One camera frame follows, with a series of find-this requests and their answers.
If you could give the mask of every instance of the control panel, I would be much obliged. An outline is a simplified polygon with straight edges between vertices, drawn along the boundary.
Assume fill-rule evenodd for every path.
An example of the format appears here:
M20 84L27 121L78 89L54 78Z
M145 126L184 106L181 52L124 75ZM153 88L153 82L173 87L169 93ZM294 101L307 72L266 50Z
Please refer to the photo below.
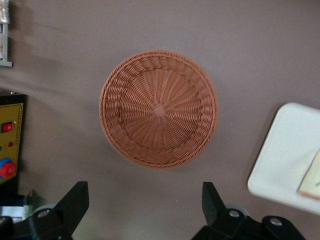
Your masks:
M25 96L0 95L0 185L17 174Z

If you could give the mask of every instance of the wicker basket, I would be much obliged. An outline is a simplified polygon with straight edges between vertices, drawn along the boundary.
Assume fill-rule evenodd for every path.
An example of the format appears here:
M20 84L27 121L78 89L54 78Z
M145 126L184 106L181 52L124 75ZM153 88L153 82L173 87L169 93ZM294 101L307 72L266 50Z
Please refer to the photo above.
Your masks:
M112 146L128 160L170 169L193 160L216 130L215 88L197 63L168 50L127 58L108 77L100 120Z

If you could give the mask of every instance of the black plastic part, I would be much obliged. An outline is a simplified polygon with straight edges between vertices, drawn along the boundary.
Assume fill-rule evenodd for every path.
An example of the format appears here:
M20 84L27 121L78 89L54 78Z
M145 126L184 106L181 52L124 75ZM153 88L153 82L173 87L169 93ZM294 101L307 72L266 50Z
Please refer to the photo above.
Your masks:
M271 219L277 219L281 225L272 224ZM306 240L296 227L287 219L280 216L265 216L262 220L264 231L269 239L274 240Z
M283 217L266 216L260 223L237 209L226 208L211 182L203 183L202 210L208 226L192 240L305 240Z
M202 185L202 211L208 226L211 226L226 206L212 182Z
M62 224L73 233L89 208L89 190L86 181L79 181L54 207Z
M88 207L88 183L79 181L54 208L41 209L16 224L0 224L0 240L72 240Z
M14 223L9 216L0 217L0 239L1 237L7 237L14 232Z

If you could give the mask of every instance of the white tray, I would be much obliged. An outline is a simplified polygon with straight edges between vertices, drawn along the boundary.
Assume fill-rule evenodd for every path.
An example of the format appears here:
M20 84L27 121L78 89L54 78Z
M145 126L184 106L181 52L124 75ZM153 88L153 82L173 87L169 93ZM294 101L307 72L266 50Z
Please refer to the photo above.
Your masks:
M320 200L297 191L320 148L320 110L282 106L248 180L257 196L320 215Z

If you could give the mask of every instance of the red button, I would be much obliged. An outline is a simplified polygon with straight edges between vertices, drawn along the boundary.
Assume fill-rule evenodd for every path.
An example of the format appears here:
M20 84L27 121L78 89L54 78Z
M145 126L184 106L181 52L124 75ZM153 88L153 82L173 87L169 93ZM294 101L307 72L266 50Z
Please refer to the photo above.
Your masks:
M1 125L1 132L2 133L10 132L10 131L12 131L12 122L3 123Z
M10 178L16 172L16 165L13 162L6 162L0 168L0 176Z

